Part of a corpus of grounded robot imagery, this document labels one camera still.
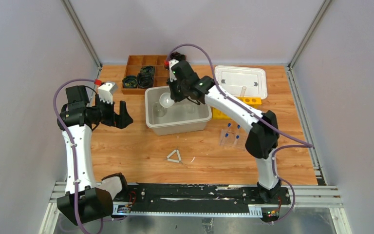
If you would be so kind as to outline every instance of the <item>wooden organizer tray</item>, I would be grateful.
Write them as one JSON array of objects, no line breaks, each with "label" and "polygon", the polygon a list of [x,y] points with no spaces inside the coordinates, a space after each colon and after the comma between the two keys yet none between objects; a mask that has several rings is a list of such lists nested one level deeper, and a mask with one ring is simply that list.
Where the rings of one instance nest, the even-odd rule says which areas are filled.
[{"label": "wooden organizer tray", "polygon": [[[125,76],[137,76],[142,67],[153,66],[155,69],[153,87],[166,86],[169,78],[168,71],[164,68],[164,61],[167,55],[130,55],[128,56]],[[147,89],[124,88],[121,85],[123,94],[144,94]]]}]

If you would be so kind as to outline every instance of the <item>lid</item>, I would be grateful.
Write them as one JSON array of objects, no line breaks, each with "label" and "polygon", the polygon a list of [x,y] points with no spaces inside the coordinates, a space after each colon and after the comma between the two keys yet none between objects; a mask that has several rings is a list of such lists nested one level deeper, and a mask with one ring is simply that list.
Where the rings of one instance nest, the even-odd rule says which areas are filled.
[{"label": "lid", "polygon": [[266,72],[260,68],[216,66],[219,84],[231,95],[265,99],[267,97]]}]

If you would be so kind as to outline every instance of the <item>wooden tabletop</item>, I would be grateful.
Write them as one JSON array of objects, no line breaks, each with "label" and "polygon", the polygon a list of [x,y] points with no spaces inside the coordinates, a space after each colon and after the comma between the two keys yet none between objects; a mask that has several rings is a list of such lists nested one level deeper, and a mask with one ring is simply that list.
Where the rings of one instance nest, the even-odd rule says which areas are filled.
[{"label": "wooden tabletop", "polygon": [[[304,139],[290,86],[283,66],[252,66],[266,71],[268,97],[259,108],[273,111],[279,128]],[[202,77],[211,76],[210,66],[193,66]],[[104,66],[100,79],[121,87],[125,66]],[[127,102],[134,123],[125,129],[100,125],[92,136],[91,152],[95,178],[122,172],[127,182],[191,184],[256,184],[256,161],[247,151],[219,146],[221,129],[231,120],[208,122],[203,131],[157,136],[146,125],[144,95],[114,94],[114,101]],[[279,146],[294,144],[281,136]],[[178,148],[182,163],[167,161]],[[293,184],[317,185],[309,153],[292,148],[278,153],[279,175]]]}]

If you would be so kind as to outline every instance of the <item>red object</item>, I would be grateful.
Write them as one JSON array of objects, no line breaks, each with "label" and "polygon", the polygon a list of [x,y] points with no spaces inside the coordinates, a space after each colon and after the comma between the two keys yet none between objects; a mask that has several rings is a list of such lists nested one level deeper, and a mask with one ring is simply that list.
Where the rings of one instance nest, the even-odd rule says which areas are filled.
[{"label": "red object", "polygon": [[94,81],[94,84],[100,86],[100,85],[102,84],[102,81],[101,81],[100,79],[96,79],[96,80]]}]

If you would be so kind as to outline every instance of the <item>wooden table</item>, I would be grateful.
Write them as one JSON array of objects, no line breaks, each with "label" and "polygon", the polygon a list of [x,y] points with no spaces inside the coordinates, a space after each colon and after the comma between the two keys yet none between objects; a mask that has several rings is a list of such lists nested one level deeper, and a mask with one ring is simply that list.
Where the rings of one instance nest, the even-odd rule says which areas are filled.
[{"label": "wooden table", "polygon": [[[268,98],[260,109],[276,113],[279,128],[304,139],[287,76],[282,66],[254,66],[266,71]],[[211,76],[210,66],[193,66],[202,77]],[[114,81],[121,87],[125,66],[104,66],[100,79]],[[146,126],[144,95],[114,94],[114,101],[127,102],[134,123],[120,130],[100,125],[92,136],[95,178],[122,172],[128,182],[192,184],[256,184],[258,170],[247,151],[219,146],[220,132],[231,120],[208,122],[203,131],[157,136]],[[279,146],[294,144],[281,136]],[[183,163],[167,161],[178,148]],[[278,153],[278,172],[293,184],[317,185],[306,149],[287,149]]]}]

